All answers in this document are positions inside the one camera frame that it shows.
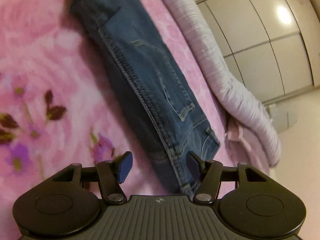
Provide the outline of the blue denim jeans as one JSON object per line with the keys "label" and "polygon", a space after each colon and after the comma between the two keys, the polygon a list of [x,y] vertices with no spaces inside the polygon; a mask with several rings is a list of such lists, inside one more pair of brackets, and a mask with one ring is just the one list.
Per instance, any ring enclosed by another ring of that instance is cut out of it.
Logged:
{"label": "blue denim jeans", "polygon": [[163,187],[193,197],[189,152],[212,159],[220,143],[140,0],[73,0],[71,12],[103,55],[109,81]]}

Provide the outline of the folded pink pillowcase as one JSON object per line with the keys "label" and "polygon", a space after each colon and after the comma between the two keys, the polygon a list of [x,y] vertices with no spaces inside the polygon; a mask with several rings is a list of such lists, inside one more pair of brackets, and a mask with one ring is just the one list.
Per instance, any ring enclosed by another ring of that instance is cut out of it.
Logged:
{"label": "folded pink pillowcase", "polygon": [[259,138],[234,118],[228,121],[225,143],[233,163],[248,163],[264,174],[270,174],[267,155]]}

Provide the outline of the white striped duvet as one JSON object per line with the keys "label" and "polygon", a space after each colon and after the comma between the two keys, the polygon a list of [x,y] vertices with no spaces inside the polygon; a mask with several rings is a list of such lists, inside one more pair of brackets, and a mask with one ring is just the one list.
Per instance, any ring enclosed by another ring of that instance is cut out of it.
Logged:
{"label": "white striped duvet", "polygon": [[225,110],[260,139],[270,167],[281,143],[264,105],[229,71],[215,37],[194,0],[162,0],[179,26],[208,86]]}

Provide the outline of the pink rose blanket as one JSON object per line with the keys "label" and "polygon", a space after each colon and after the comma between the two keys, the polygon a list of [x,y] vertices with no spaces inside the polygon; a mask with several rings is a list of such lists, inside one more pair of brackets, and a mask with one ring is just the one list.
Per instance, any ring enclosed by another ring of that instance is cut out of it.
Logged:
{"label": "pink rose blanket", "polygon": [[1,0],[1,239],[20,237],[14,201],[71,163],[131,151],[125,194],[166,193],[71,3]]}

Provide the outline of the round glass side table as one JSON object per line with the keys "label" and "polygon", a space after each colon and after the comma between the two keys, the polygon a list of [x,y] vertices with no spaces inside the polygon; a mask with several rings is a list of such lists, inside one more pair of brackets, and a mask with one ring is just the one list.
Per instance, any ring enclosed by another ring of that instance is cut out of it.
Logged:
{"label": "round glass side table", "polygon": [[276,103],[268,105],[266,110],[272,125],[278,133],[283,133],[293,127],[298,120],[298,108],[295,106],[278,106]]}

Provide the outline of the white wardrobe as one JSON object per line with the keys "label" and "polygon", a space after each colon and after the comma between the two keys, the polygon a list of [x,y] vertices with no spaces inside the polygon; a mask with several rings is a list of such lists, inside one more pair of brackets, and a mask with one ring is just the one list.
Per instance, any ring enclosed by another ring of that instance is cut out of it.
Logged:
{"label": "white wardrobe", "polygon": [[232,74],[261,102],[319,86],[310,0],[195,0]]}

